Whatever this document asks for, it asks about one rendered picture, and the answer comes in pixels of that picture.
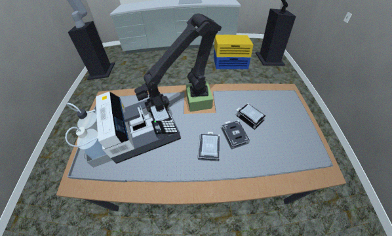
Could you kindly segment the pale blue microplate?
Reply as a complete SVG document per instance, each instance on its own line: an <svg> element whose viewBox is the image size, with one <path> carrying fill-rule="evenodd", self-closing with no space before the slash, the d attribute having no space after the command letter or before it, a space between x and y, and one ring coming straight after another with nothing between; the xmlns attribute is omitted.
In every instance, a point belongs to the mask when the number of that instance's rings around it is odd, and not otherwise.
<svg viewBox="0 0 392 236"><path fill-rule="evenodd" d="M212 149L210 150L210 148ZM217 136L203 135L203 146L201 155L217 155Z"/></svg>
<svg viewBox="0 0 392 236"><path fill-rule="evenodd" d="M155 106L153 106L151 107L151 110L153 112L156 121L162 121L169 118L167 111L165 109L161 112L157 112Z"/></svg>
<svg viewBox="0 0 392 236"><path fill-rule="evenodd" d="M263 116L262 113L260 113L251 105L247 105L244 109L242 109L242 112L255 122L257 122Z"/></svg>

